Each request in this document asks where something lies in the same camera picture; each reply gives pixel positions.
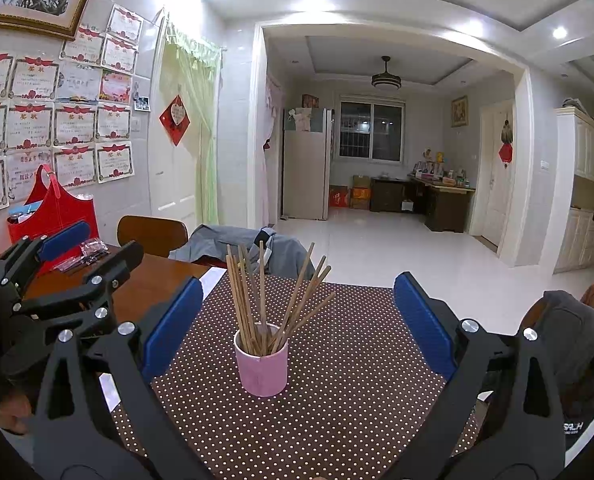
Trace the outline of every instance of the red tote bag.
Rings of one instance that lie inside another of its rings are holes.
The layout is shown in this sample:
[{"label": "red tote bag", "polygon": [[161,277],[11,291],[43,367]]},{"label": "red tote bag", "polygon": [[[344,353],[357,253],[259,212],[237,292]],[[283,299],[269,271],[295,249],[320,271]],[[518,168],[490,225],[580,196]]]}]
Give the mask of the red tote bag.
[{"label": "red tote bag", "polygon": [[[46,189],[42,180],[42,172],[45,171],[50,179],[50,185]],[[26,204],[39,202],[43,200],[42,205],[34,214],[20,224],[8,223],[8,231],[10,238],[15,243],[24,236],[28,235],[30,238],[37,238],[42,235],[52,236],[57,234],[65,227],[72,224],[85,221],[90,226],[90,237],[97,238],[99,236],[99,229],[96,224],[96,217],[94,216],[94,205],[92,200],[80,200],[72,196],[68,191],[61,187],[57,181],[55,172],[47,164],[42,164],[38,169],[34,178],[34,187]],[[71,256],[81,254],[78,247],[71,249],[56,260],[43,264],[39,274],[43,274],[51,270],[55,265],[60,264],[63,260]]]}]

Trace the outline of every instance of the person's hand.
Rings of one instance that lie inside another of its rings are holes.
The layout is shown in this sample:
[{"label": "person's hand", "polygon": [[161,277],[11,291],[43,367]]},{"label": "person's hand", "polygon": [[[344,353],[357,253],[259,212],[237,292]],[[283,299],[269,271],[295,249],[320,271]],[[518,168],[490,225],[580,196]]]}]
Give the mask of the person's hand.
[{"label": "person's hand", "polygon": [[19,390],[13,390],[0,402],[0,428],[16,434],[28,433],[24,418],[32,415],[28,397]]}]

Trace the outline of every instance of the wooden chair back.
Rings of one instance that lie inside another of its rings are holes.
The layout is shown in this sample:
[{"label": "wooden chair back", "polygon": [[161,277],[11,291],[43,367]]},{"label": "wooden chair back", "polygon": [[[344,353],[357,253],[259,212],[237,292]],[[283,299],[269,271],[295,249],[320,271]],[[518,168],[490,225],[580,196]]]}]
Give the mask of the wooden chair back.
[{"label": "wooden chair back", "polygon": [[117,225],[117,240],[121,246],[135,240],[146,254],[167,258],[188,241],[188,230],[178,220],[128,215]]}]

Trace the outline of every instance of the polka dot tablecloth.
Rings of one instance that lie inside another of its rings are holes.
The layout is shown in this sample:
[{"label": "polka dot tablecloth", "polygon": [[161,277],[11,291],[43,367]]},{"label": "polka dot tablecloth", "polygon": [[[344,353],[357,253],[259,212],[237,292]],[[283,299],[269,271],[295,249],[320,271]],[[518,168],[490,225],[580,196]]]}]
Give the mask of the polka dot tablecloth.
[{"label": "polka dot tablecloth", "polygon": [[[281,323],[294,284],[267,277],[270,322]],[[333,303],[290,340],[288,386],[278,396],[241,387],[227,274],[152,384],[216,478],[375,479],[417,433],[444,381],[426,367],[392,290],[324,283],[305,310],[333,290]],[[121,405],[112,416],[127,447],[144,454]],[[455,452],[476,434],[471,415]]]}]

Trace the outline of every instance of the blue pad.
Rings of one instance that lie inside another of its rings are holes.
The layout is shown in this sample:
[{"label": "blue pad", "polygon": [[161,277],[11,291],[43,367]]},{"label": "blue pad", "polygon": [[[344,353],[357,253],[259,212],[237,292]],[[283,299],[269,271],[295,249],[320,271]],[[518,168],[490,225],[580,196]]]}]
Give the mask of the blue pad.
[{"label": "blue pad", "polygon": [[[446,331],[454,329],[456,317],[443,301],[427,297],[409,272],[400,274],[395,279],[393,291],[397,309],[421,349],[428,367],[442,375],[446,381],[450,380],[457,367],[453,357],[453,340]],[[431,302],[436,309],[445,308],[446,312],[437,314],[442,315],[448,326],[440,322],[433,312]]]},{"label": "blue pad", "polygon": [[90,226],[83,220],[80,220],[76,224],[72,224],[70,227],[66,227],[63,231],[59,231],[56,235],[48,238],[37,253],[39,261],[51,262],[56,260],[62,254],[67,253],[80,243],[88,240],[89,237]]},{"label": "blue pad", "polygon": [[203,302],[202,282],[192,278],[171,301],[148,339],[142,344],[141,375],[147,383],[166,373]]}]

